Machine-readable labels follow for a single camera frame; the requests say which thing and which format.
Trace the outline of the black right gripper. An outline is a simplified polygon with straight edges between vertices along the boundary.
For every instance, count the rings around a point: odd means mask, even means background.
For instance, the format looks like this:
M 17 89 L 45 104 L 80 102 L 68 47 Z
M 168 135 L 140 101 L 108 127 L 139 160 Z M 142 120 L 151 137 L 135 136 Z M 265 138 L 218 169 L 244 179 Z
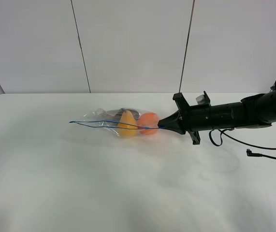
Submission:
M 190 106 L 182 93 L 173 96 L 178 112 L 159 121 L 159 128 L 184 135 L 187 131 L 194 145 L 200 143 L 200 131 L 230 129 L 243 123 L 243 104 L 241 102 L 211 105 L 207 93 L 206 103 Z

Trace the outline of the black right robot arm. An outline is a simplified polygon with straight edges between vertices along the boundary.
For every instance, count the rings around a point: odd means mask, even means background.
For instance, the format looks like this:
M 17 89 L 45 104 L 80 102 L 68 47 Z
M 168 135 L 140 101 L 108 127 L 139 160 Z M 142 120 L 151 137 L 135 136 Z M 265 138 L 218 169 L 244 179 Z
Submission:
M 189 133 L 194 145 L 200 144 L 200 131 L 265 128 L 276 122 L 276 90 L 214 106 L 206 93 L 192 106 L 182 93 L 174 94 L 173 100 L 178 111 L 161 119 L 158 127 L 181 135 Z

